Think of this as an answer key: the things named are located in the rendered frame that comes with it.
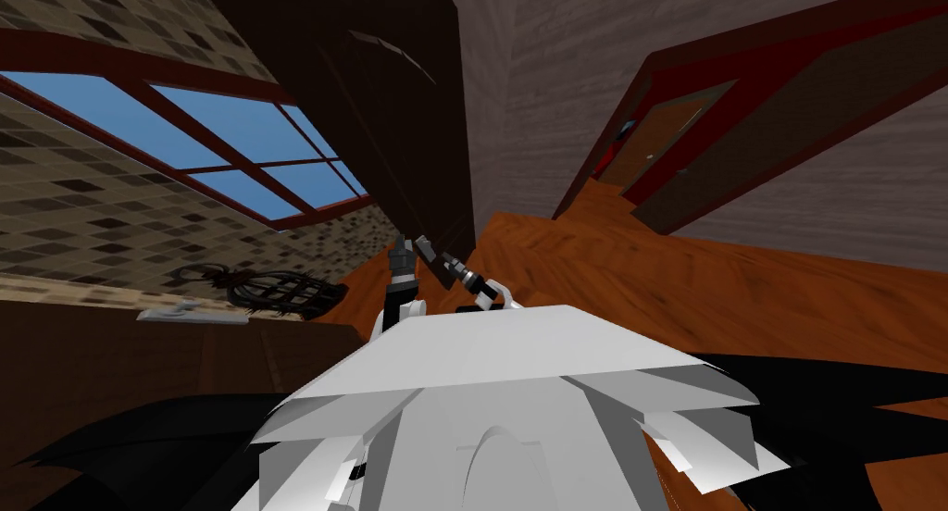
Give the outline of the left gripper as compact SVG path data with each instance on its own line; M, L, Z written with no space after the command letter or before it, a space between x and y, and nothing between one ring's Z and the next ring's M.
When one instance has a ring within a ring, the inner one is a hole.
M413 275L413 245L404 234L398 235L393 249L388 252L388 258L393 276Z

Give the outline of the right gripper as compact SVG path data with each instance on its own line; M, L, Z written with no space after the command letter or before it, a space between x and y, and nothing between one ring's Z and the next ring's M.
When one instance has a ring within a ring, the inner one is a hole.
M416 250L426 259L435 259L437 257L430 240L424 235L421 235L414 241L414 248L416 248ZM464 281L467 278L469 270L464 262L447 253L442 253L442 259L444 262L444 268L454 279Z

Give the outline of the dark brown tall cabinet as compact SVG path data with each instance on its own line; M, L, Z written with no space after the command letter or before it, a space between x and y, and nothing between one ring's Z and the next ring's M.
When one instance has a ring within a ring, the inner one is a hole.
M452 0L209 0L395 228L476 245Z

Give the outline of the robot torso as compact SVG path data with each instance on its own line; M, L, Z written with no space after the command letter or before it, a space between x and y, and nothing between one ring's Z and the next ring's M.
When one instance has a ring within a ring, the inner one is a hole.
M567 305L410 317L291 394L231 511L668 511L783 470L717 367Z

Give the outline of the grey sink faucet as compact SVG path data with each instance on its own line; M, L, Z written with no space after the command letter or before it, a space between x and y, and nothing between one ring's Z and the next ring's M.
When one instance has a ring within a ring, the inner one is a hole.
M149 308L142 311L136 319L149 322L170 322L170 323L191 323L191 324L222 324L222 325L246 325L249 317L246 315L236 315L227 313L203 313L196 309L201 304L199 301L182 300L173 307Z

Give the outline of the red-framed window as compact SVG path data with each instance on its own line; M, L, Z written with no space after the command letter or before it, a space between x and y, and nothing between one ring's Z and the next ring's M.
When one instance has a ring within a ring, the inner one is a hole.
M273 82L66 34L2 29L0 94L275 231L372 204Z

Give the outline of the light brown door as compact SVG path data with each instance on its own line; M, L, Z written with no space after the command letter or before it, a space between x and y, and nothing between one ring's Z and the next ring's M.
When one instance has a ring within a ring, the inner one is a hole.
M650 107L596 179L629 190L735 84L735 80L727 81Z

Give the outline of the dark brown base cabinet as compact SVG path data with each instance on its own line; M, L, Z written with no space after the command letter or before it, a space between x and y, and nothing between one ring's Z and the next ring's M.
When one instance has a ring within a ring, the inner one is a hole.
M0 301L0 511L232 511L269 411L361 345L349 325Z

